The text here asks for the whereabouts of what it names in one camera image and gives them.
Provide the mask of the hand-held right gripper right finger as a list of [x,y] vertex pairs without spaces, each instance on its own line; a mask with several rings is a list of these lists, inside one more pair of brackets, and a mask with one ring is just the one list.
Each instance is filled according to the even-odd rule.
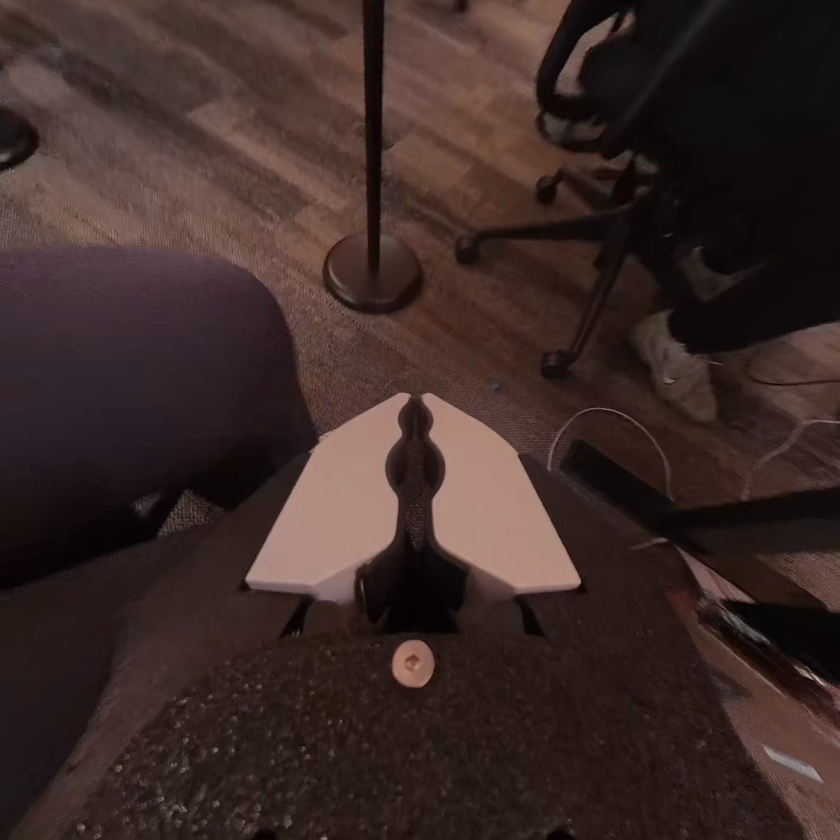
[[424,394],[437,457],[430,526],[442,554],[500,597],[572,592],[582,580],[517,450],[481,421]]

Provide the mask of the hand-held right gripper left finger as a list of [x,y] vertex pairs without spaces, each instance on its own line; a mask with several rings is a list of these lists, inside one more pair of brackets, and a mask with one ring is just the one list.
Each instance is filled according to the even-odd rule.
[[386,467],[410,401],[398,393],[321,438],[246,575],[250,590],[356,599],[357,573],[397,538],[399,499]]

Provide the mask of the black flat bar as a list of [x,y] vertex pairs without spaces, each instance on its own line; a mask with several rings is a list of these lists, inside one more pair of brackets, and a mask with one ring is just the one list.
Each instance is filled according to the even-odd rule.
[[681,508],[584,441],[562,458],[563,473],[651,533],[694,556],[839,551],[839,488]]

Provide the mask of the black round base stand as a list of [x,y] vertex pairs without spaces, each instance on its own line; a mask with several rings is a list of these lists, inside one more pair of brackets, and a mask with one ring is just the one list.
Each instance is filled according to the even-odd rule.
[[365,230],[338,241],[322,279],[346,308],[368,314],[403,310],[423,286],[414,251],[382,231],[385,3],[363,1]]

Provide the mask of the black office chair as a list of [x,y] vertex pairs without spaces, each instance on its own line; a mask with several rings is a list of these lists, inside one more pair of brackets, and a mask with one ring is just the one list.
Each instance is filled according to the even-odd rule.
[[683,259],[700,242],[708,200],[691,173],[686,152],[670,140],[661,119],[648,114],[662,88],[668,42],[680,23],[665,12],[664,35],[656,45],[638,38],[637,18],[663,2],[570,2],[539,69],[537,98],[543,114],[595,119],[603,126],[600,152],[609,160],[640,154],[656,168],[647,191],[623,204],[551,224],[495,227],[462,237],[460,263],[478,256],[481,244],[496,240],[589,241],[604,245],[593,297],[609,291],[624,260],[634,256],[663,288],[667,311],[675,294],[705,301],[728,289],[733,279],[690,279]]

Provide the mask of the dark round floor base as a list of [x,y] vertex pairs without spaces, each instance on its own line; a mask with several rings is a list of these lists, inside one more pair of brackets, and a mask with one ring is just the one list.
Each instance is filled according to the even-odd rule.
[[1,107],[1,173],[25,163],[37,151],[39,141],[30,121]]

